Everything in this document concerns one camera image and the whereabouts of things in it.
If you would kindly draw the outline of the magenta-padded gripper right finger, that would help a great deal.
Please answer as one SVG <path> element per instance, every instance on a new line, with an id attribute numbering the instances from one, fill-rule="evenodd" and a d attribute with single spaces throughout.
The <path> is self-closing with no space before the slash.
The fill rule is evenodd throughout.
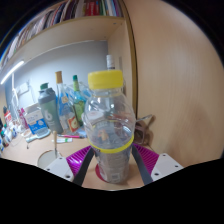
<path id="1" fill-rule="evenodd" d="M 132 144 L 132 155 L 145 185 L 183 168 L 167 153 L 157 154 L 143 146 Z"/>

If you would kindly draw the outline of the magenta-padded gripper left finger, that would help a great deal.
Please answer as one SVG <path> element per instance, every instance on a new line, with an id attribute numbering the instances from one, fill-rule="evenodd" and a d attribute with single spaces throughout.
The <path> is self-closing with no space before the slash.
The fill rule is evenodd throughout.
<path id="1" fill-rule="evenodd" d="M 93 149 L 87 146 L 71 154 L 67 158 L 59 156 L 55 161 L 50 163 L 45 170 L 81 186 L 93 156 Z"/>

